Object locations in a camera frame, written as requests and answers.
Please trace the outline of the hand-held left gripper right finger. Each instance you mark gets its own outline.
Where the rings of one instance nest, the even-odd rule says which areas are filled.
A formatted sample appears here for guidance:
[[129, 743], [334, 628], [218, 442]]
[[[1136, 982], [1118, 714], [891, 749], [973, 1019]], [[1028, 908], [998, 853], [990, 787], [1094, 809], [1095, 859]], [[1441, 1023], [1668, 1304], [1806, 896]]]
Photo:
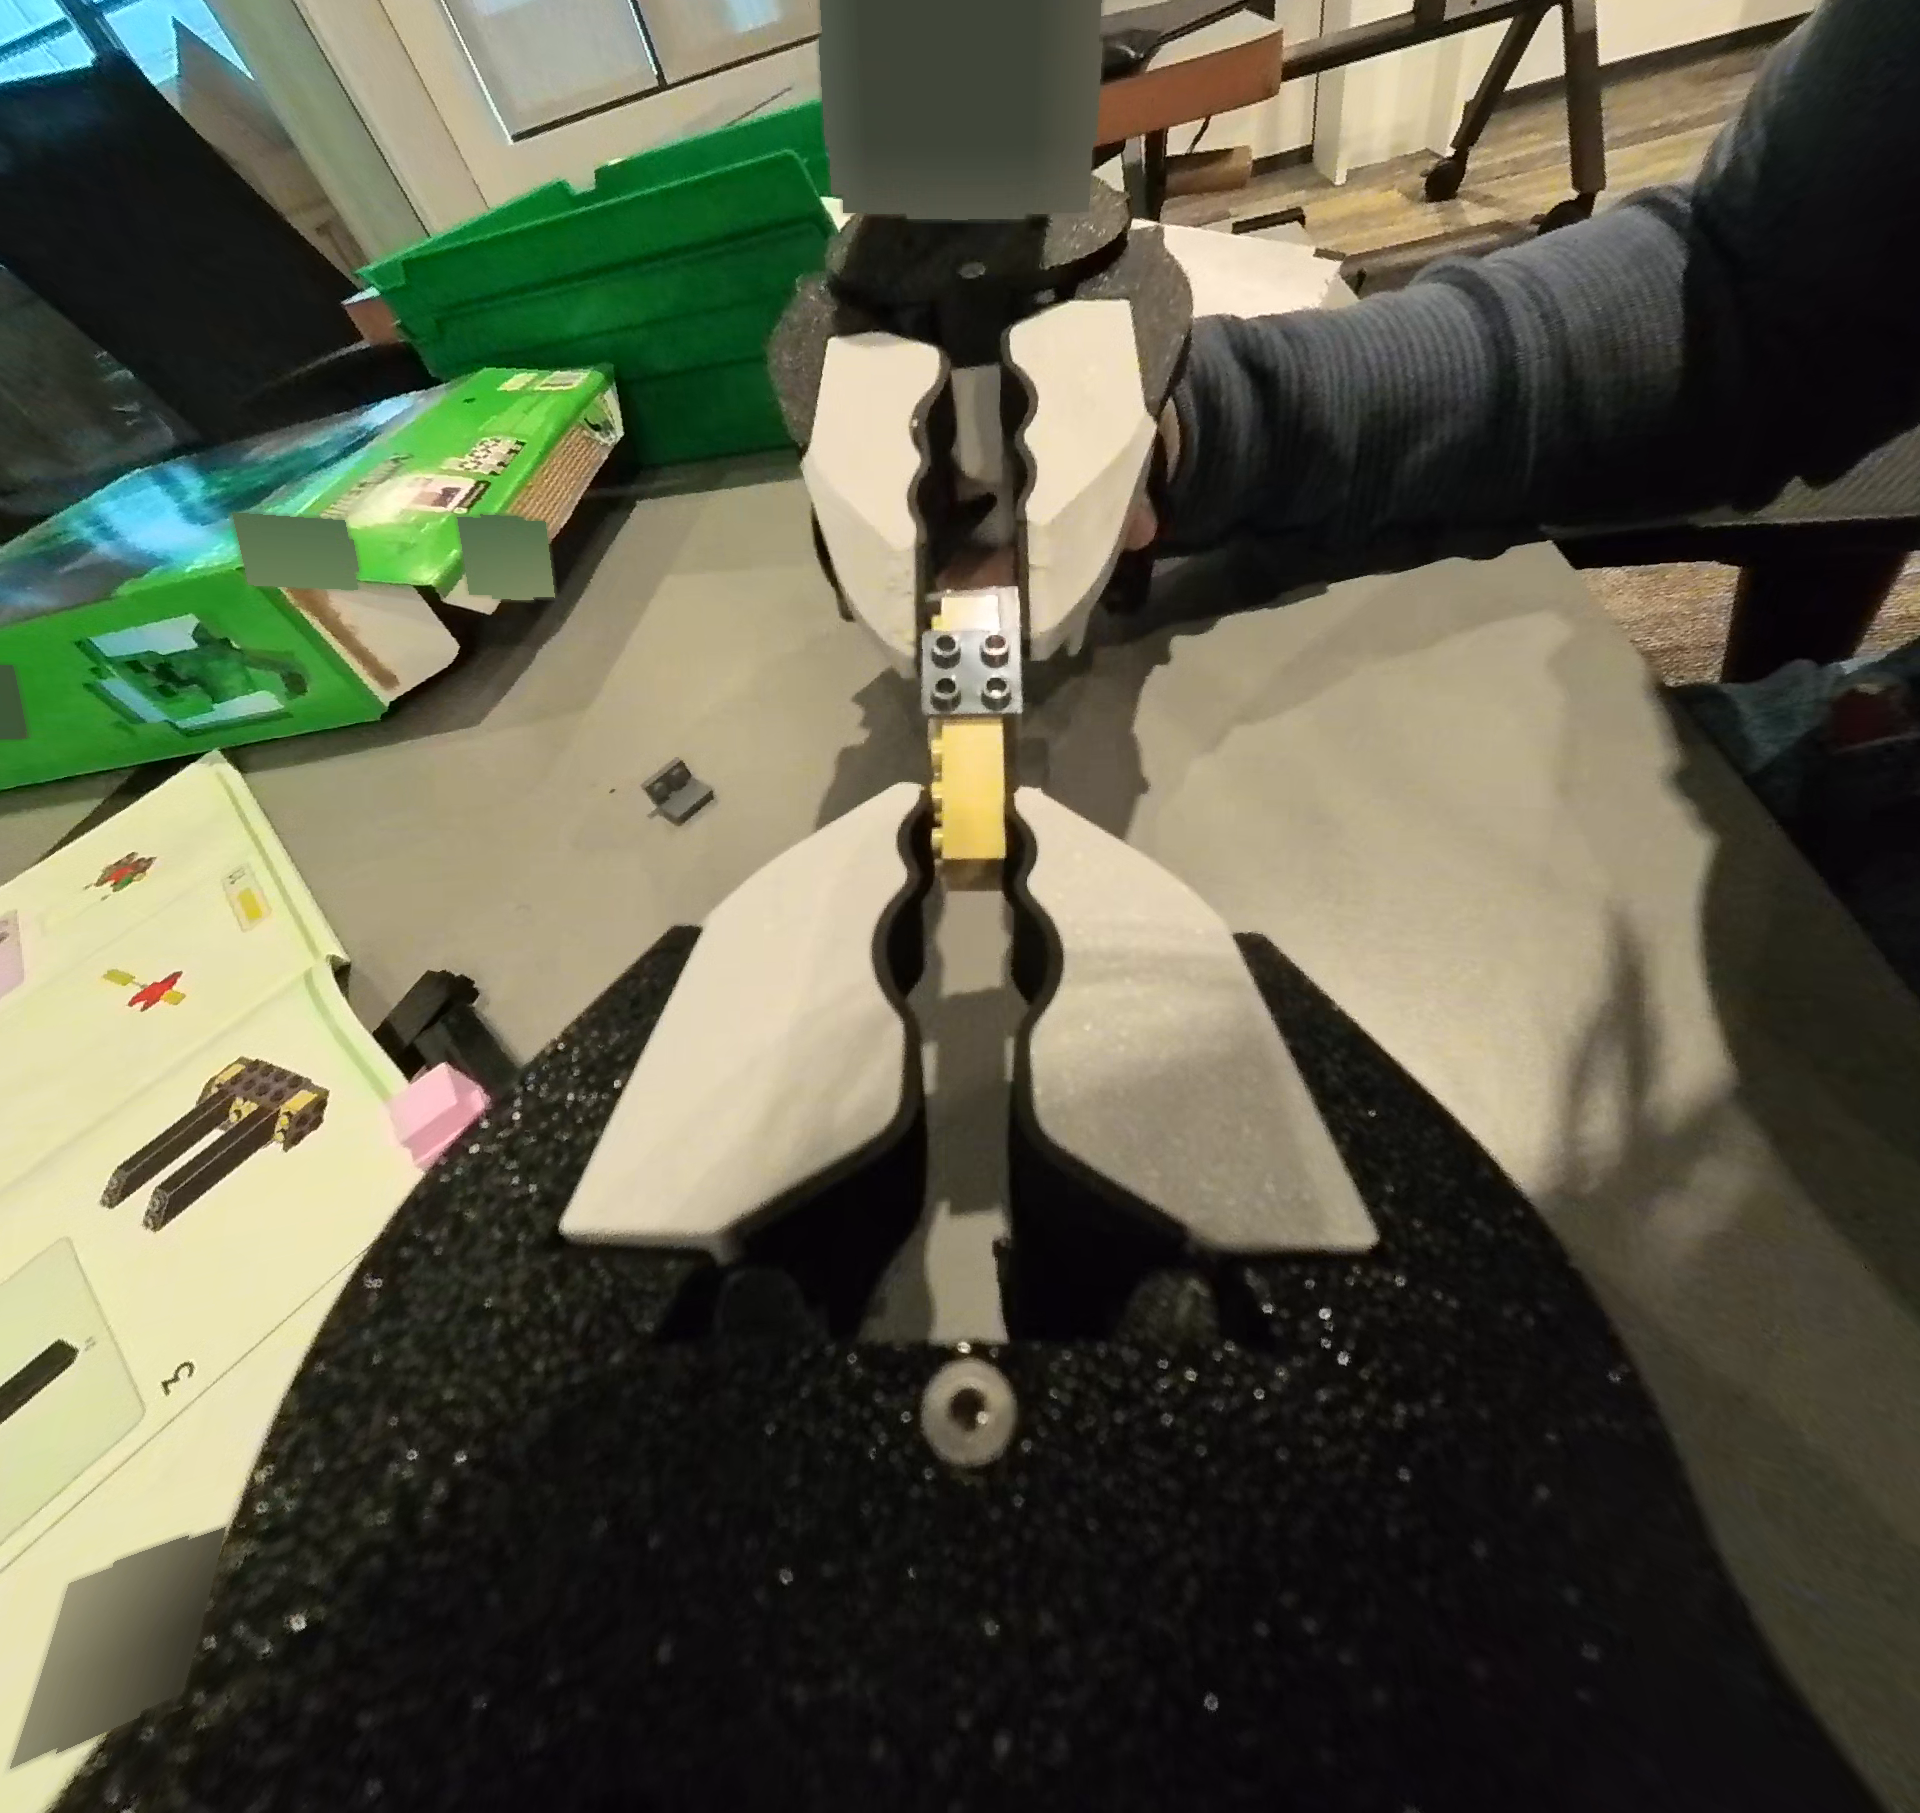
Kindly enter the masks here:
[[1038, 1148], [1202, 1257], [1381, 1230], [1226, 921], [1040, 787], [1012, 803], [1015, 1094]]

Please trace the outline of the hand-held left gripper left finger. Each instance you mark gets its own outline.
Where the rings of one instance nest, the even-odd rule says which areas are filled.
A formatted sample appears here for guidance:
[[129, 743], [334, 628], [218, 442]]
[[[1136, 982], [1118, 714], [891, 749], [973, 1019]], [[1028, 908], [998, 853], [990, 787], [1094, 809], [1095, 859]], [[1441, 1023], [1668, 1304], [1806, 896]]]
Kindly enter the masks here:
[[561, 1215], [573, 1244], [738, 1259], [915, 1118], [922, 787], [898, 782], [707, 916]]

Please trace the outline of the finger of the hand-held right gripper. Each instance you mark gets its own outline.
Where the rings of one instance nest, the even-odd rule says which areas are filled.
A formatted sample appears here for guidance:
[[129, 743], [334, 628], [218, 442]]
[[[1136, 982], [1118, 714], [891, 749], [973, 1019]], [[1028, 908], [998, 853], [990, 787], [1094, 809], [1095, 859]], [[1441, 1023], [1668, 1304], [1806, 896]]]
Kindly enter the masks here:
[[928, 422], [948, 358], [891, 334], [829, 340], [803, 480], [851, 622], [889, 666], [917, 675]]
[[1157, 440], [1121, 299], [1077, 299], [1017, 322], [1003, 368], [1021, 394], [1020, 550], [1033, 654], [1083, 647], [1121, 564]]

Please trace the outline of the dark grey square brick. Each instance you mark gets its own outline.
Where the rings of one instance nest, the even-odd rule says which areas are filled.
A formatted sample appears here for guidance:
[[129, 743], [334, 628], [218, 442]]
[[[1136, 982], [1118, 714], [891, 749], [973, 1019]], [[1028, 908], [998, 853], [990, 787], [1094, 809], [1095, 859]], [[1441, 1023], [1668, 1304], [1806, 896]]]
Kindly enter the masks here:
[[926, 631], [919, 637], [919, 704], [931, 720], [1021, 714], [1017, 639], [985, 626]]

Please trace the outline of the yellow and grey brick assembly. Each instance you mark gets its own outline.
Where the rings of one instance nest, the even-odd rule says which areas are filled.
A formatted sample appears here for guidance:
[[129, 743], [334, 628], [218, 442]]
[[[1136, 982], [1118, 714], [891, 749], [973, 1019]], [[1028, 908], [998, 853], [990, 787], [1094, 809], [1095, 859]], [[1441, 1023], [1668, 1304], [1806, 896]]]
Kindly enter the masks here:
[[[1021, 677], [1025, 628], [1012, 585], [942, 593], [928, 612], [929, 628], [985, 626], [1017, 639]], [[926, 717], [931, 807], [929, 847], [948, 888], [999, 888], [1010, 846], [1015, 745], [1021, 714], [931, 720]]]

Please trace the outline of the person's right forearm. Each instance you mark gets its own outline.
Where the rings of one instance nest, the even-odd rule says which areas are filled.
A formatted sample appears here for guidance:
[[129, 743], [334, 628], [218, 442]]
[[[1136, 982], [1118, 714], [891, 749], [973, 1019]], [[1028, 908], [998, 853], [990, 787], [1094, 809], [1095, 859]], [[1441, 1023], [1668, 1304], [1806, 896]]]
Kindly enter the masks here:
[[1694, 181], [1352, 308], [1194, 327], [1158, 550], [1386, 571], [1751, 509], [1919, 416], [1919, 0], [1822, 0]]

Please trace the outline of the grey desk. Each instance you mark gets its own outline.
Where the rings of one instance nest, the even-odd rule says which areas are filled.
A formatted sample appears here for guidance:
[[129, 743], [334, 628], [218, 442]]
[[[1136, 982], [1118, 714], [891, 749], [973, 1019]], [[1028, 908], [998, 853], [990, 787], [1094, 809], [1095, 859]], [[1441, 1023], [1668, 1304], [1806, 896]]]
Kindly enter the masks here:
[[[241, 768], [373, 1012], [479, 972], [508, 1121], [4, 1576], [231, 1512], [187, 1697], [7, 1808], [1916, 1808], [1916, 1005], [1557, 552], [1234, 614], [1167, 581], [1045, 714], [1063, 798], [1286, 955], [1415, 1205], [1216, 1353], [643, 1350], [541, 1253], [636, 968], [909, 769], [783, 478]], [[669, 824], [674, 759], [715, 803]]]

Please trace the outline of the pink brick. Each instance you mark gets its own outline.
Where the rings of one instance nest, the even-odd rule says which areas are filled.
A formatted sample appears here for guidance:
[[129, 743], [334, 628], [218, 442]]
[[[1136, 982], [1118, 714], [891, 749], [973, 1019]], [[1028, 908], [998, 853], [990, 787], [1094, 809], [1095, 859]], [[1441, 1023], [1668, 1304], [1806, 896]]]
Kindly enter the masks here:
[[422, 1172], [436, 1167], [490, 1112], [488, 1090], [451, 1061], [428, 1065], [388, 1105], [397, 1148]]

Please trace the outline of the black brick assembly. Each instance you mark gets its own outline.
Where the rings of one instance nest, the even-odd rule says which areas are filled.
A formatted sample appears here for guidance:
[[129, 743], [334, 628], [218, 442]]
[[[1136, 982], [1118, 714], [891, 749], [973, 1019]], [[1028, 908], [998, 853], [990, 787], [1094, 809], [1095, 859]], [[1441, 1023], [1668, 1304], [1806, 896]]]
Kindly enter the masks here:
[[374, 1041], [407, 1081], [446, 1063], [492, 1098], [515, 1090], [516, 1057], [479, 1008], [479, 984], [449, 970], [428, 970], [373, 1029]]

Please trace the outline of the stacked green plastic bins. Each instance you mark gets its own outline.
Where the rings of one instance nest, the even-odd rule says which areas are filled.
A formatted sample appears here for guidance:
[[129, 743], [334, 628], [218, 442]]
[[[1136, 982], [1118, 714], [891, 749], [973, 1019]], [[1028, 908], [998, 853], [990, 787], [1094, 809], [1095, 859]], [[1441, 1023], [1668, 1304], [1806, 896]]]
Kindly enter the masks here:
[[789, 448], [766, 363], [835, 222], [817, 101], [564, 179], [367, 265], [420, 360], [609, 371], [643, 467]]

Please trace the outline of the brown table black legs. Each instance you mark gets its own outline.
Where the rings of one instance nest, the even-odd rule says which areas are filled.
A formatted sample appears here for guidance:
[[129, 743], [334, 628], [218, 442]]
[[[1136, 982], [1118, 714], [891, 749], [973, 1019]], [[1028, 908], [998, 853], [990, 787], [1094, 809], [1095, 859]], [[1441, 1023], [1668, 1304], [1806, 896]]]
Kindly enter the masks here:
[[1170, 137], [1179, 125], [1210, 127], [1262, 106], [1286, 84], [1503, 24], [1501, 46], [1424, 179], [1425, 198], [1447, 205], [1549, 16], [1564, 39], [1571, 195], [1533, 225], [1549, 234], [1594, 213], [1610, 184], [1596, 0], [1411, 0], [1394, 16], [1321, 30], [1298, 45], [1287, 43], [1278, 11], [1279, 0], [1157, 0], [1104, 18], [1092, 157], [1122, 161], [1135, 215], [1157, 219], [1165, 211], [1176, 175]]

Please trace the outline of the green toy box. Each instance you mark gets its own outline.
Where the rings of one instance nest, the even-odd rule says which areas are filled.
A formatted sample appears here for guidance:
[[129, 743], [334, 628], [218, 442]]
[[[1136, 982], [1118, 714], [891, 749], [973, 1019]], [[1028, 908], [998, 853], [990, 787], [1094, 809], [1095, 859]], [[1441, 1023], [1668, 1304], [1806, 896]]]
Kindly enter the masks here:
[[7, 791], [340, 730], [490, 614], [464, 537], [555, 539], [624, 430], [609, 368], [485, 366], [129, 472], [4, 546]]

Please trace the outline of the pale green instruction booklet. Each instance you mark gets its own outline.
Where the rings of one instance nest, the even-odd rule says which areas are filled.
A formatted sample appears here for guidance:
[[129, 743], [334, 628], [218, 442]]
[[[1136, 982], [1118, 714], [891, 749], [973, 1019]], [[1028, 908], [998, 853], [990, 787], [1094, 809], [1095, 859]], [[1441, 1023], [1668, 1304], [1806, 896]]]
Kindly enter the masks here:
[[4, 1562], [417, 1182], [346, 966], [215, 752], [4, 885]]

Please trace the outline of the cardboard box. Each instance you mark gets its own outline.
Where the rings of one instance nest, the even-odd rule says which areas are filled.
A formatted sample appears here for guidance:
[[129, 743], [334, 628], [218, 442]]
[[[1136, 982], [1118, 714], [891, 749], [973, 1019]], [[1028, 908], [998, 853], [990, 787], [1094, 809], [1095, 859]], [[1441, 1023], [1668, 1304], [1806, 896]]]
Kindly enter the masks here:
[[182, 120], [330, 263], [356, 265], [363, 255], [343, 217], [261, 84], [184, 20], [174, 24], [174, 53], [164, 91]]

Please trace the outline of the dark brown table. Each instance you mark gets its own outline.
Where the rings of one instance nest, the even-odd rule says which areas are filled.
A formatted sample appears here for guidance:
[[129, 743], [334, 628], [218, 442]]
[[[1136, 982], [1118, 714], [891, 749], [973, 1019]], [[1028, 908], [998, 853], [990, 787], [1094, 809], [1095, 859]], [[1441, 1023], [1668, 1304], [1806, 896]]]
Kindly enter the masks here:
[[1558, 531], [1602, 608], [1671, 685], [1756, 681], [1861, 653], [1916, 558], [1916, 446], [1751, 511]]

